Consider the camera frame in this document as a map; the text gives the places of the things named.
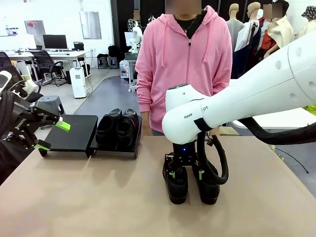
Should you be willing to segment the person right hand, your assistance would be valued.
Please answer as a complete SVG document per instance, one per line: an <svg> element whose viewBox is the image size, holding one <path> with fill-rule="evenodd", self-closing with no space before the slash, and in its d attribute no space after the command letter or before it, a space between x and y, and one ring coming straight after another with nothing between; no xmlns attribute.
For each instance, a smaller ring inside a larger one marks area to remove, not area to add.
<svg viewBox="0 0 316 237"><path fill-rule="evenodd" d="M150 128L149 112L142 112L142 134L144 136L152 136Z"/></svg>

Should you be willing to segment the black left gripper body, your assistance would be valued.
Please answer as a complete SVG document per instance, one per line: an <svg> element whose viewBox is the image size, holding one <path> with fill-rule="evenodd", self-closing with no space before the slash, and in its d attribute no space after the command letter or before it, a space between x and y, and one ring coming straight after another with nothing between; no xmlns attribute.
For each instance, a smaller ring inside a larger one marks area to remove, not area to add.
<svg viewBox="0 0 316 237"><path fill-rule="evenodd" d="M30 105L22 98L14 98L11 141L20 146L34 146L37 140L34 134L37 131L35 116L31 113Z"/></svg>

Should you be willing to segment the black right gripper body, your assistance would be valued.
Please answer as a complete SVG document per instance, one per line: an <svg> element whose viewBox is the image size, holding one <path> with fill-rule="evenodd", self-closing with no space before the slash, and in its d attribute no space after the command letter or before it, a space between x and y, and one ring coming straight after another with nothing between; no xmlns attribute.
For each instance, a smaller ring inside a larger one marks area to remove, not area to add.
<svg viewBox="0 0 316 237"><path fill-rule="evenodd" d="M173 160L181 166L192 166L197 160L196 143L179 145L173 143Z"/></svg>

